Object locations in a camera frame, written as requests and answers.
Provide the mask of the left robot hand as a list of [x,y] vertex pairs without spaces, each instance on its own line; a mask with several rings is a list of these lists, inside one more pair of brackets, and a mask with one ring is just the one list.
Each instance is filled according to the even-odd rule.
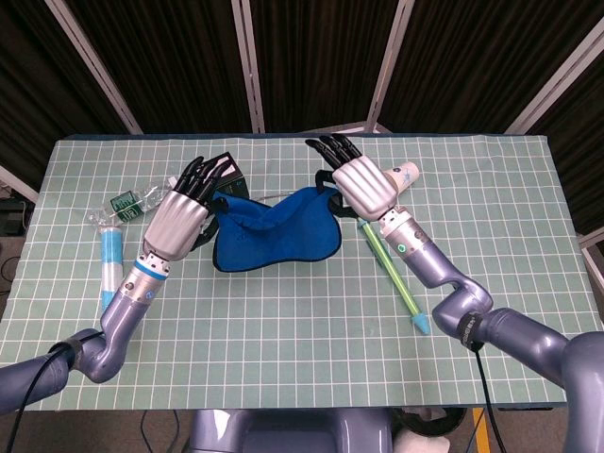
[[175,187],[162,199],[143,236],[143,255],[164,261],[178,261],[192,250],[202,226],[211,213],[213,194],[227,160],[192,160]]

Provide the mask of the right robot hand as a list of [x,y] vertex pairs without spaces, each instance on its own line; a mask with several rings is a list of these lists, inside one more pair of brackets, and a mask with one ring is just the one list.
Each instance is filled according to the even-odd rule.
[[322,135],[318,139],[306,139],[305,144],[331,168],[315,174],[319,192],[326,183],[333,184],[348,210],[365,221],[376,221],[395,206],[396,187],[345,135]]

